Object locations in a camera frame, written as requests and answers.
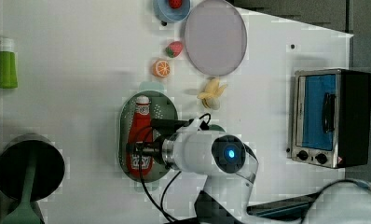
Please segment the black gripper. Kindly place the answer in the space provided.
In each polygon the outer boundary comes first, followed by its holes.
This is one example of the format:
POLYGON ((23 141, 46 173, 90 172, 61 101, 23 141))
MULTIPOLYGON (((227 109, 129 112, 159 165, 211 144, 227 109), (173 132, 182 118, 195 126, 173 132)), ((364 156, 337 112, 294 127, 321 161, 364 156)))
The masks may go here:
POLYGON ((128 153, 138 153, 142 151, 144 156, 151 156, 162 165, 174 165, 173 149, 177 138, 177 131, 186 125, 185 120, 176 119, 152 119, 151 128, 159 133, 153 142, 127 143, 128 153))

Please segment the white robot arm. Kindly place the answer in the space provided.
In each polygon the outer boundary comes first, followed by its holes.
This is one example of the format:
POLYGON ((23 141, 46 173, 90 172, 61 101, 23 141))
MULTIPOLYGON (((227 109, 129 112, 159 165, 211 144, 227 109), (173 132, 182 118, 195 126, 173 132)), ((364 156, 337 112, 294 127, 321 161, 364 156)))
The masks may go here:
POLYGON ((129 137, 128 151, 207 176, 194 205, 200 224, 371 224, 371 182, 357 179, 326 185, 293 220, 252 215, 257 157, 239 137, 211 130, 203 119, 152 119, 131 127, 129 137))

